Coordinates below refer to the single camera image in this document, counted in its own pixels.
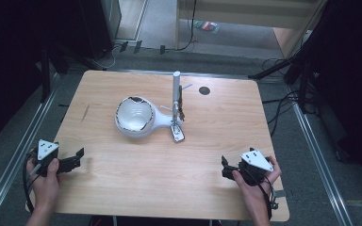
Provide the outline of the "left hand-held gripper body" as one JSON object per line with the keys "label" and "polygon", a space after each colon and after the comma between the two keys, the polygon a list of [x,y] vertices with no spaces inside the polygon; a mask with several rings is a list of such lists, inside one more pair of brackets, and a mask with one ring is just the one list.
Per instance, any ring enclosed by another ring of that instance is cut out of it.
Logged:
{"label": "left hand-held gripper body", "polygon": [[30,176],[47,176],[48,166],[54,158],[58,157],[59,144],[40,139],[37,146],[35,168],[29,173]]}

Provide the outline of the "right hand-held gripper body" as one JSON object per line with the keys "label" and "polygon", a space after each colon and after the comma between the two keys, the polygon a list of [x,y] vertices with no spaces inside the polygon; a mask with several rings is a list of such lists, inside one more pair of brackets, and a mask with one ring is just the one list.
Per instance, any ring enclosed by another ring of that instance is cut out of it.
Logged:
{"label": "right hand-held gripper body", "polygon": [[239,173],[249,186],[257,186],[264,181],[267,172],[273,172],[273,165],[261,151],[251,148],[240,155]]}

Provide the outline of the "white desk lamp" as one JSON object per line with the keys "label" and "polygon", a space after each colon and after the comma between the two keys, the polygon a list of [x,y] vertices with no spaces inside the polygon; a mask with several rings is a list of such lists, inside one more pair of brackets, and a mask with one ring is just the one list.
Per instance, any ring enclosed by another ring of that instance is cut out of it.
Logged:
{"label": "white desk lamp", "polygon": [[173,140],[180,142],[185,139],[182,131],[182,121],[178,115],[178,86],[181,72],[173,73],[173,105],[168,108],[170,115],[162,113],[149,100],[130,96],[122,100],[116,110],[114,121],[117,128],[126,136],[138,138],[147,137],[158,128],[169,128]]}

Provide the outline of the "person's right hand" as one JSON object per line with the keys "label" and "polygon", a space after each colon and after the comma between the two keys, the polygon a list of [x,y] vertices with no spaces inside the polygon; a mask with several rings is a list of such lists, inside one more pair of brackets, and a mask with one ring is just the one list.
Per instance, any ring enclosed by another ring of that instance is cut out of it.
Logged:
{"label": "person's right hand", "polygon": [[266,203],[267,199],[265,198],[264,192],[268,195],[271,194],[271,186],[280,177],[282,171],[273,156],[270,155],[269,160],[273,165],[273,172],[266,173],[268,182],[263,182],[261,186],[249,186],[245,183],[238,171],[234,170],[233,172],[235,182],[239,186],[246,209],[252,221],[254,218],[267,218],[270,220]]}

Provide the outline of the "person's left hand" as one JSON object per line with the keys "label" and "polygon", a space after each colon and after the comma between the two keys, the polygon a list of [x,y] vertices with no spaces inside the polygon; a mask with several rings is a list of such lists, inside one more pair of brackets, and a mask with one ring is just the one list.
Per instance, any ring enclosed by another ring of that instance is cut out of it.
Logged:
{"label": "person's left hand", "polygon": [[48,165],[45,177],[37,177],[36,175],[30,177],[33,181],[32,188],[36,202],[34,211],[27,222],[28,225],[48,225],[50,223],[50,218],[58,202],[58,168],[59,161],[54,158]]}

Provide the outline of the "black metal stand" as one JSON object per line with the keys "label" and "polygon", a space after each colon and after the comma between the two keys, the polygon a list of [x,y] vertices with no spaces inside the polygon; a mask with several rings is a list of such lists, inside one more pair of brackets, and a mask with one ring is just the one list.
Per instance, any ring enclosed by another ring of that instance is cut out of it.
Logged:
{"label": "black metal stand", "polygon": [[44,103],[51,92],[50,65],[53,65],[58,73],[66,73],[69,65],[64,58],[65,48],[57,42],[47,42],[41,48],[41,102]]}
{"label": "black metal stand", "polygon": [[278,72],[281,69],[284,69],[288,66],[288,71],[284,76],[284,81],[286,84],[292,85],[297,80],[300,80],[299,90],[298,90],[298,107],[304,114],[308,113],[306,109],[306,94],[308,88],[308,80],[310,75],[313,73],[312,66],[309,61],[307,54],[302,51],[294,54],[288,59],[283,59],[280,63],[275,64],[269,69],[249,75],[250,79],[262,79],[272,73]]}

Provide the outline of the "dark curtain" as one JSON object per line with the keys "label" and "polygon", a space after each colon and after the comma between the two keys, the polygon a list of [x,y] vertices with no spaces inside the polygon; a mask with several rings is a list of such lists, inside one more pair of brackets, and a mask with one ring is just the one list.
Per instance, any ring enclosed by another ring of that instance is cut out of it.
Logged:
{"label": "dark curtain", "polygon": [[326,128],[341,158],[362,165],[362,0],[328,0],[306,44]]}
{"label": "dark curtain", "polygon": [[0,0],[0,133],[27,98],[47,85],[46,61],[64,72],[54,43],[67,0]]}

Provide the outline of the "black cabinet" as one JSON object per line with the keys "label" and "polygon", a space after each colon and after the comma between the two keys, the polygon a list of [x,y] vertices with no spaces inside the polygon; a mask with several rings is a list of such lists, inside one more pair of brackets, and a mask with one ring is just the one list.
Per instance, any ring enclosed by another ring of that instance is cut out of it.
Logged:
{"label": "black cabinet", "polygon": [[119,0],[79,0],[87,34],[88,55],[93,59],[111,51],[122,19]]}

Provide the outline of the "colourful packet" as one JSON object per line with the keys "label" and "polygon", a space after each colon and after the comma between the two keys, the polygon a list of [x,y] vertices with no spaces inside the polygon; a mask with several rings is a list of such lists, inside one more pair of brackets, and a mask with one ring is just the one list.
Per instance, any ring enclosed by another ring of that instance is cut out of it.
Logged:
{"label": "colourful packet", "polygon": [[218,24],[209,21],[194,21],[193,25],[198,29],[214,34],[216,34],[220,29],[220,26]]}

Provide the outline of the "metal floor rail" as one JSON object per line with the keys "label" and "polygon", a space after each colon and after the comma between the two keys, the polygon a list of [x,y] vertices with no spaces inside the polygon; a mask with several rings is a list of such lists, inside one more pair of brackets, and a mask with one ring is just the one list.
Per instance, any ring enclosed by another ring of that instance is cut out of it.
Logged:
{"label": "metal floor rail", "polygon": [[56,97],[56,93],[58,90],[58,85],[61,82],[61,76],[58,73],[53,75],[51,85],[51,92],[47,95],[45,101],[39,104],[39,107],[34,114],[31,123],[28,124],[24,135],[20,143],[16,146],[14,150],[14,154],[8,161],[5,170],[3,171],[2,176],[0,177],[0,206],[3,203],[5,197],[8,194],[8,191],[23,164],[23,159],[25,154],[29,150],[32,141],[34,140],[37,132],[39,131],[43,120]]}
{"label": "metal floor rail", "polygon": [[351,215],[347,209],[346,203],[337,187],[336,181],[329,170],[329,167],[321,152],[321,147],[314,135],[307,116],[302,112],[297,104],[293,105],[293,109],[300,127],[303,131],[305,140],[312,154],[314,163],[321,177],[324,189],[331,206],[334,210],[339,226],[354,226]]}

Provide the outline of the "light wooden furniture frame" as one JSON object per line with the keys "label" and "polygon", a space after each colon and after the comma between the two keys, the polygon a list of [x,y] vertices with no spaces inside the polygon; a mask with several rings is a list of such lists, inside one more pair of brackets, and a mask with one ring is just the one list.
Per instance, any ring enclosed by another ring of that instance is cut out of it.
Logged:
{"label": "light wooden furniture frame", "polygon": [[328,0],[176,0],[175,46],[179,21],[203,20],[217,23],[272,27],[284,57],[299,48],[308,30],[318,23]]}

